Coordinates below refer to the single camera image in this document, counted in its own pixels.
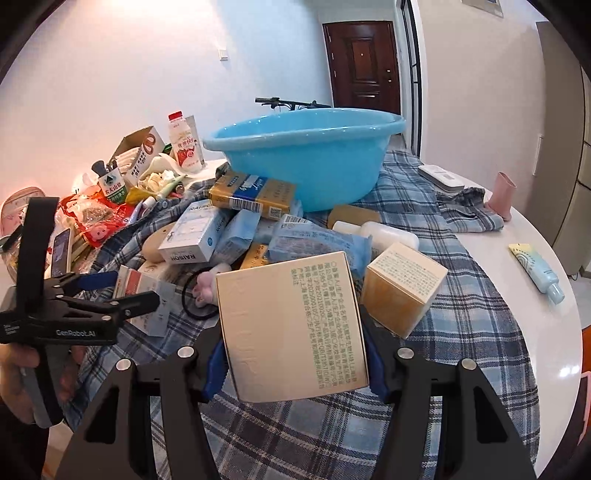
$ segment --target plaid cloth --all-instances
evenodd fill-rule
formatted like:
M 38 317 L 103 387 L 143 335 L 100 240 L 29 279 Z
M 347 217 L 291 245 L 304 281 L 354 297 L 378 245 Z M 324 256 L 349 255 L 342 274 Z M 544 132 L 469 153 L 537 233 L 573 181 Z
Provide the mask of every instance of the plaid cloth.
M 469 187 L 456 195 L 435 191 L 441 215 L 454 233 L 492 232 L 504 226 L 500 215 L 484 207 L 484 189 Z
M 386 156 L 377 185 L 359 206 L 379 211 L 392 226 L 414 232 L 420 249 L 449 269 L 431 309 L 404 343 L 427 358 L 455 364 L 462 358 L 478 361 L 508 409 L 532 461 L 540 435 L 537 387 L 524 338 L 509 308 L 481 268 L 449 229 L 437 206 L 431 184 L 417 174 L 419 161 L 400 153 Z M 147 218 L 109 239 L 94 271 L 115 270 L 142 263 L 140 247 L 149 235 L 176 220 L 193 201 L 206 196 L 213 181 L 187 189 L 183 200 L 161 201 Z M 320 224 L 326 212 L 310 215 Z M 179 295 L 187 274 L 178 279 L 164 338 L 148 338 L 127 324 L 114 346 L 93 348 L 79 373 L 77 393 L 66 405 L 66 417 L 76 428 L 89 401 L 115 363 L 132 358 L 138 364 L 163 359 L 199 332 L 215 324 L 189 319 Z M 95 299 L 110 298 L 103 292 Z M 368 388 L 339 395 L 269 404 L 241 404 L 231 376 L 223 390 L 202 406 L 203 423 L 223 479 L 367 479 L 384 440 L 391 407 L 380 403 Z M 441 400 L 431 403 L 424 477 L 436 466 Z M 161 479 L 170 478 L 159 399 L 152 401 L 152 433 Z

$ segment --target doorway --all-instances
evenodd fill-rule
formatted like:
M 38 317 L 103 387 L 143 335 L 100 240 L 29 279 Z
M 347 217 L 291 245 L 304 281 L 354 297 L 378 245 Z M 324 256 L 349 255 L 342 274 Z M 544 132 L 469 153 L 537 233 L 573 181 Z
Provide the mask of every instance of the doorway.
M 336 22 L 324 27 L 335 107 L 400 115 L 400 77 L 394 25 Z

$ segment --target barcode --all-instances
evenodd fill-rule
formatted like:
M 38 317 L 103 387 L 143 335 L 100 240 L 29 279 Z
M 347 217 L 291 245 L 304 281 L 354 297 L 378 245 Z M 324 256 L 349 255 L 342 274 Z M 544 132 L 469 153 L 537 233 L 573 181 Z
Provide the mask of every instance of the barcode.
M 231 198 L 230 208 L 232 210 L 250 210 L 251 212 L 261 213 L 262 203 L 251 202 L 250 200 Z
M 295 215 L 286 215 L 283 223 L 308 223 L 308 220 L 296 217 Z
M 269 207 L 269 217 L 274 218 L 275 220 L 281 220 L 281 215 L 283 214 L 283 210 L 277 207 Z

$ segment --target white box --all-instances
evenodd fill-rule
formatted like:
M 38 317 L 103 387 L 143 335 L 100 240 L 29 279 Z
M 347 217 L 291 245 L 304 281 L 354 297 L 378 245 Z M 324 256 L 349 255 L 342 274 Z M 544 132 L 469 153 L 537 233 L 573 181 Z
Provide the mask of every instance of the white box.
M 365 270 L 361 303 L 388 330 L 408 338 L 446 275 L 435 260 L 396 242 Z
M 138 272 L 156 280 L 174 283 L 181 268 L 180 265 L 170 265 L 166 262 L 154 263 L 146 260 L 146 262 L 139 267 Z
M 170 264 L 209 262 L 228 224 L 230 212 L 212 206 L 209 200 L 193 202 L 158 247 Z
M 137 270 L 121 265 L 113 298 L 119 299 L 145 291 L 154 291 L 160 296 L 160 306 L 155 312 L 129 319 L 137 329 L 152 337 L 164 337 L 170 315 L 170 303 L 173 301 L 176 286 L 166 283 Z
M 111 158 L 136 147 L 139 147 L 139 151 L 131 168 L 124 175 L 125 182 L 134 187 L 137 186 L 139 177 L 148 169 L 154 157 L 162 152 L 164 142 L 154 127 L 146 127 L 123 137 Z
M 238 398 L 311 398 L 368 385 L 361 320 L 344 252 L 216 276 Z

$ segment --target smartphone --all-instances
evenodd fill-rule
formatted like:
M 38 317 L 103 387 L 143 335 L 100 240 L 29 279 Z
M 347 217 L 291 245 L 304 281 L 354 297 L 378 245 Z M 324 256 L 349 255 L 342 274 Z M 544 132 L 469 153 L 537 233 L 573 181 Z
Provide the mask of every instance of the smartphone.
M 72 271 L 73 234 L 73 230 L 68 228 L 54 238 L 51 250 L 51 278 L 61 277 Z

